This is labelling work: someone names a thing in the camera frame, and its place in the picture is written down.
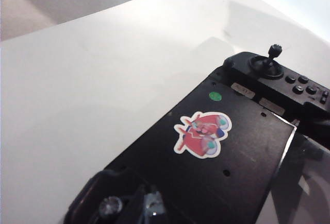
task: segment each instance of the sticker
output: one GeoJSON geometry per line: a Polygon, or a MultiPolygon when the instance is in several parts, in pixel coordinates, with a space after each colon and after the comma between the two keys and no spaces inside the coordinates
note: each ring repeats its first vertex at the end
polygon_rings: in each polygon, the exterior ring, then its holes
{"type": "Polygon", "coordinates": [[[259,101],[259,104],[262,105],[263,107],[266,107],[267,109],[271,110],[272,112],[275,112],[277,115],[280,115],[280,116],[282,116],[285,112],[285,109],[283,107],[280,107],[277,104],[275,104],[265,98],[261,98],[261,100],[259,101]]]}
{"type": "Polygon", "coordinates": [[[249,99],[252,99],[256,95],[255,92],[251,91],[250,89],[247,89],[246,87],[243,87],[237,82],[234,82],[231,88],[234,89],[236,92],[246,96],[249,99]]]}
{"type": "Polygon", "coordinates": [[[221,101],[222,96],[218,92],[211,92],[208,94],[208,97],[210,97],[211,100],[214,101],[221,101]]]}
{"type": "Polygon", "coordinates": [[[174,151],[185,150],[200,159],[214,158],[220,154],[220,141],[228,137],[232,121],[222,112],[195,112],[192,117],[182,116],[183,125],[175,125],[179,133],[174,151]]]}

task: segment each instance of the black button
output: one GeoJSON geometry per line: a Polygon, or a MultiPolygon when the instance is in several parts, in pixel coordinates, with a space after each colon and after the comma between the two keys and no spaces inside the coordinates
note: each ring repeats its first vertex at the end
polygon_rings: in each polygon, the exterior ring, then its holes
{"type": "Polygon", "coordinates": [[[309,93],[309,94],[316,94],[316,88],[313,88],[311,86],[308,86],[306,88],[306,92],[309,93]]]}
{"type": "Polygon", "coordinates": [[[304,89],[302,86],[296,85],[293,87],[292,91],[294,91],[296,94],[302,94],[304,89]]]}
{"type": "Polygon", "coordinates": [[[322,98],[320,99],[320,103],[321,103],[321,104],[324,104],[325,101],[326,101],[326,98],[325,98],[325,97],[322,97],[322,98]]]}
{"type": "Polygon", "coordinates": [[[300,76],[298,78],[298,81],[301,82],[302,84],[306,84],[308,82],[308,78],[306,76],[300,76]]]}
{"type": "Polygon", "coordinates": [[[322,94],[323,97],[328,97],[329,96],[329,92],[328,91],[323,91],[323,94],[322,94]]]}
{"type": "Polygon", "coordinates": [[[295,82],[295,78],[294,78],[293,76],[287,76],[287,77],[285,78],[285,81],[286,81],[287,83],[294,83],[294,82],[295,82]]]}

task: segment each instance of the white table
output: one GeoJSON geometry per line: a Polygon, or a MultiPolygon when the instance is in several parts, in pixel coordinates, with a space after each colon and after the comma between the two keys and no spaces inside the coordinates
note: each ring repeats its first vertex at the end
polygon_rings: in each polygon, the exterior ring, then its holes
{"type": "Polygon", "coordinates": [[[2,223],[57,223],[87,180],[223,60],[283,46],[330,87],[330,45],[261,0],[133,0],[2,43],[2,223]]]}

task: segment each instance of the green dot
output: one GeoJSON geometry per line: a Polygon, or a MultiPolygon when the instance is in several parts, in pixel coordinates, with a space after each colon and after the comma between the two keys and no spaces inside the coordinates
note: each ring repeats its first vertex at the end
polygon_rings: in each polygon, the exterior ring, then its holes
{"type": "Polygon", "coordinates": [[[211,100],[214,101],[221,101],[222,96],[218,92],[211,92],[208,94],[208,97],[210,97],[211,100]]]}

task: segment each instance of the cartoon character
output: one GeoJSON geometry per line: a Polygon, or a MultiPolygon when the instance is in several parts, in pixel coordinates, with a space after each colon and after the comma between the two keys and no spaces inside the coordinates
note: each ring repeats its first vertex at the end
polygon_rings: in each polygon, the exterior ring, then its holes
{"type": "Polygon", "coordinates": [[[179,139],[174,146],[176,153],[188,150],[192,155],[204,159],[219,155],[220,141],[228,137],[232,128],[230,118],[221,112],[195,112],[192,117],[181,117],[185,125],[175,125],[179,139]]]}

